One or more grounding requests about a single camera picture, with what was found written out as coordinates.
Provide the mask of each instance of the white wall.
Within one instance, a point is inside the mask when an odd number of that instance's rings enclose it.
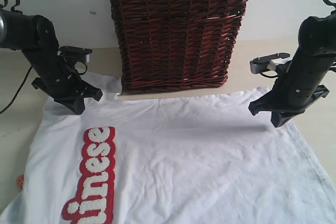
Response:
[[[19,9],[25,14],[41,14],[54,23],[61,45],[89,48],[118,45],[109,0],[21,1]],[[306,17],[327,16],[331,10],[322,0],[250,0],[238,39],[294,37]]]

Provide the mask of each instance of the brown wicker basket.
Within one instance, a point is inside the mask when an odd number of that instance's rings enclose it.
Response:
[[[111,0],[127,92],[222,86],[247,0]]]

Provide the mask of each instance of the wicker basket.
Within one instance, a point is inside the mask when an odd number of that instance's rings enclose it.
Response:
[[[111,0],[127,92],[220,87],[247,0]]]

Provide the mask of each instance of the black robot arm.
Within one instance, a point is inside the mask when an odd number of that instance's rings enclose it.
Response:
[[[336,8],[329,0],[323,1]],[[281,53],[250,62],[252,73],[274,70],[278,74],[272,90],[249,105],[253,115],[271,111],[275,127],[304,113],[320,97],[329,94],[329,90],[319,84],[329,70],[335,71],[336,10],[326,18],[307,18],[299,29],[299,47],[293,59],[287,57]]]
[[[90,49],[61,47],[52,22],[43,16],[26,16],[15,10],[3,10],[0,6],[0,48],[21,50],[40,78],[32,85],[41,89],[56,102],[63,104],[76,114],[84,109],[84,98],[99,101],[102,92],[80,78],[75,64],[80,61],[86,66],[86,55]]]

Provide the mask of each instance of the white t-shirt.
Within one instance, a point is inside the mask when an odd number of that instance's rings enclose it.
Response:
[[[275,129],[249,102],[266,88],[100,102],[73,115],[48,100],[24,190],[0,223],[336,223],[336,191],[292,122]]]

